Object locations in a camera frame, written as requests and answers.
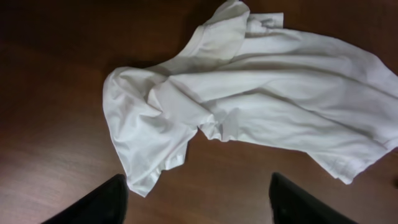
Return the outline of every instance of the brown wooden table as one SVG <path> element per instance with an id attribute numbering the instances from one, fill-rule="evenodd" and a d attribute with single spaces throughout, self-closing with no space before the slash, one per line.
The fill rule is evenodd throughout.
<path id="1" fill-rule="evenodd" d="M 173 57 L 222 2 L 1 1 L 0 222 L 42 222 L 123 173 L 101 107 L 105 77 Z M 398 73 L 398 1 L 245 2 L 284 12 L 288 28 L 375 53 Z M 304 153 L 198 133 L 184 166 L 164 172 L 147 198 L 130 194 L 126 223 L 271 223 L 274 171 L 357 222 L 398 222 L 396 150 L 345 185 Z"/>

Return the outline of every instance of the white shirt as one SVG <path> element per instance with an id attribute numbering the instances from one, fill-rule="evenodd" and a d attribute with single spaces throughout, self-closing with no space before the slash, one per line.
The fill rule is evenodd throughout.
<path id="1" fill-rule="evenodd" d="M 398 146 L 396 75 L 369 52 L 282 24 L 227 1 L 173 59 L 109 74 L 103 108 L 132 191 L 145 197 L 182 165 L 198 128 L 306 152 L 346 184 Z"/>

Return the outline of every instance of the white garment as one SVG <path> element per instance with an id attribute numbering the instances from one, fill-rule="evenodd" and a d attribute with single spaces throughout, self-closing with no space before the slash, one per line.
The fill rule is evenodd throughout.
<path id="1" fill-rule="evenodd" d="M 306 152 L 346 184 L 398 146 L 398 78 L 369 52 L 282 24 L 227 1 L 175 58 L 108 76 L 104 113 L 132 191 L 145 197 L 182 165 L 197 128 Z"/>

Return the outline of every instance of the wooden floor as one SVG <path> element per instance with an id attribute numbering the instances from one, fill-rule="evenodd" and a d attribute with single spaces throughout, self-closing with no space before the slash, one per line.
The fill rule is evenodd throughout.
<path id="1" fill-rule="evenodd" d="M 147 67 L 182 50 L 219 0 L 0 3 L 0 223 L 38 223 L 123 173 L 101 107 L 118 66 Z M 343 39 L 398 73 L 398 1 L 258 0 L 285 26 Z M 147 198 L 130 193 L 126 223 L 271 223 L 267 189 L 279 171 L 360 223 L 397 223 L 398 151 L 351 185 L 301 152 L 198 133 L 186 164 Z"/>

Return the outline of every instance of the blurry black object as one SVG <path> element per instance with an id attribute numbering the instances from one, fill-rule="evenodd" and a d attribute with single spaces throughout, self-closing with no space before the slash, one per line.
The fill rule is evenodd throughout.
<path id="1" fill-rule="evenodd" d="M 128 196 L 126 179 L 117 174 L 43 224 L 122 224 Z"/>
<path id="2" fill-rule="evenodd" d="M 273 173 L 269 198 L 275 224 L 352 224 L 283 175 Z"/>
<path id="3" fill-rule="evenodd" d="M 122 224 L 127 209 L 126 179 L 118 174 L 43 224 Z M 273 173 L 269 198 L 275 224 L 353 224 L 283 175 Z"/>

